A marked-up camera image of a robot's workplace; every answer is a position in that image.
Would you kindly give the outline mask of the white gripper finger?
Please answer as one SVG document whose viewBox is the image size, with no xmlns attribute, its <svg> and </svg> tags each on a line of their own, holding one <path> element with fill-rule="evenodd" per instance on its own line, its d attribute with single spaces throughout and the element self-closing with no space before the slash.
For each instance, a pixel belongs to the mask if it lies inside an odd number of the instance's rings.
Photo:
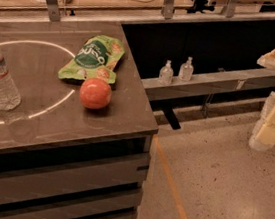
<svg viewBox="0 0 275 219">
<path fill-rule="evenodd" d="M 266 151 L 269 148 L 266 144 L 261 143 L 260 140 L 256 138 L 256 135 L 260 132 L 262 125 L 264 125 L 265 119 L 269 115 L 270 111 L 272 111 L 274 105 L 275 92 L 272 91 L 263 104 L 259 120 L 257 121 L 256 125 L 254 125 L 253 131 L 251 132 L 250 140 L 248 141 L 250 148 L 253 150 Z"/>
</svg>

